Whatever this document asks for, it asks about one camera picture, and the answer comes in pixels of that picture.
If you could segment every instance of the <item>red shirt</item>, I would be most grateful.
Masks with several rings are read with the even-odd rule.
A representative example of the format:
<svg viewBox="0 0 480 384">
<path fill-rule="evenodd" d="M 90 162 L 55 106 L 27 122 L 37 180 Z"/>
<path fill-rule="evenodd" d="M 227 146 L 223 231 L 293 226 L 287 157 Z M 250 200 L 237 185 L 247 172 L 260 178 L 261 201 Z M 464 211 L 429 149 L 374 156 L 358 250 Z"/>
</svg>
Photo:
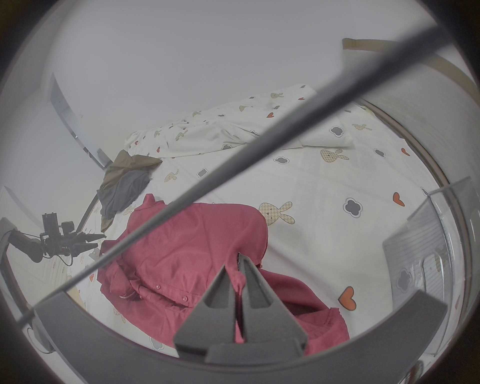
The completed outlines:
<svg viewBox="0 0 480 384">
<path fill-rule="evenodd" d="M 166 205 L 152 194 L 131 214 L 117 240 L 105 240 L 100 253 L 137 229 Z M 237 267 L 244 254 L 307 332 L 305 354 L 348 340 L 337 308 L 329 309 L 301 281 L 260 268 L 268 240 L 265 218 L 240 204 L 195 203 L 144 236 L 98 271 L 101 292 L 133 325 L 159 342 L 172 339 L 222 265 L 239 295 L 245 278 Z"/>
</svg>

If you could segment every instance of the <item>gray cloth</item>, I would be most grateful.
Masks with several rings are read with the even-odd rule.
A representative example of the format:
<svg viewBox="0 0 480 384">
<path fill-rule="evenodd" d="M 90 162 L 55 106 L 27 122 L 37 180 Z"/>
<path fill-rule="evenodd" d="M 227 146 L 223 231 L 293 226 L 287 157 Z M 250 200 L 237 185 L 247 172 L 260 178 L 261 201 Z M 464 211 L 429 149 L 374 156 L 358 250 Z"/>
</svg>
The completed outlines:
<svg viewBox="0 0 480 384">
<path fill-rule="evenodd" d="M 150 175 L 142 169 L 125 173 L 113 187 L 96 191 L 102 204 L 100 213 L 106 219 L 112 219 L 118 211 L 123 211 L 145 189 L 150 182 Z"/>
</svg>

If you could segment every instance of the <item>rabbit ear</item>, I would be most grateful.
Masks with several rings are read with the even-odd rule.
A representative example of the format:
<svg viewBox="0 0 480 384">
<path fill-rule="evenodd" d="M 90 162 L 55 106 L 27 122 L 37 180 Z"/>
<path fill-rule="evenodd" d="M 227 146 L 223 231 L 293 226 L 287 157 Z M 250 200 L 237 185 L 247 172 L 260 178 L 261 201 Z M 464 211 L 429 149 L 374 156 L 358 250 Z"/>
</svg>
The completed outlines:
<svg viewBox="0 0 480 384">
<path fill-rule="evenodd" d="M 292 216 L 284 215 L 283 213 L 280 214 L 280 217 L 283 221 L 289 224 L 295 224 L 295 219 Z"/>
<path fill-rule="evenodd" d="M 290 209 L 290 208 L 292 207 L 292 205 L 293 205 L 292 202 L 291 202 L 291 201 L 288 201 L 288 202 L 286 202 L 285 204 L 283 204 L 283 205 L 280 207 L 279 211 L 280 211 L 280 212 L 284 212 L 284 211 L 286 211 L 287 209 Z"/>
</svg>

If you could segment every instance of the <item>orange heart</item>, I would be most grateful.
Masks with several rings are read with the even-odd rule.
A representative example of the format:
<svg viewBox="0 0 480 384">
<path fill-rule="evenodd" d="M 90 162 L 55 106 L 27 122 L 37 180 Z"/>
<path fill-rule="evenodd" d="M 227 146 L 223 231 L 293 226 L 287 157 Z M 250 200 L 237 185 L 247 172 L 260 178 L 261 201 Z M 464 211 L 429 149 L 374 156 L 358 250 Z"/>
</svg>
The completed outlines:
<svg viewBox="0 0 480 384">
<path fill-rule="evenodd" d="M 354 311 L 357 309 L 357 303 L 352 299 L 354 294 L 352 287 L 346 287 L 343 293 L 338 298 L 338 302 L 342 304 L 345 309 Z"/>
<path fill-rule="evenodd" d="M 398 205 L 401 205 L 402 207 L 405 206 L 405 203 L 403 201 L 400 200 L 400 194 L 398 192 L 395 192 L 393 194 L 393 201 L 395 203 L 397 203 Z"/>
</svg>

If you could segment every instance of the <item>brown cloth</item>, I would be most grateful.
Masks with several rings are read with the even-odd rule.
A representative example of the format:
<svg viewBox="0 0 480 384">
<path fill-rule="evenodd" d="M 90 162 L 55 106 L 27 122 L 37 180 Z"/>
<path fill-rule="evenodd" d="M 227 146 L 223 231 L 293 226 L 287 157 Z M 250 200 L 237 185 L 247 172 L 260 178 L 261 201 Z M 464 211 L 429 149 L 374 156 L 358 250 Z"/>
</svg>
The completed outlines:
<svg viewBox="0 0 480 384">
<path fill-rule="evenodd" d="M 162 160 L 155 157 L 144 155 L 130 156 L 127 151 L 122 149 L 117 155 L 115 161 L 108 167 L 103 177 L 101 191 L 115 186 L 123 175 L 134 169 L 153 170 L 162 163 Z M 108 220 L 102 216 L 100 230 L 105 232 L 113 223 L 113 218 Z"/>
</svg>

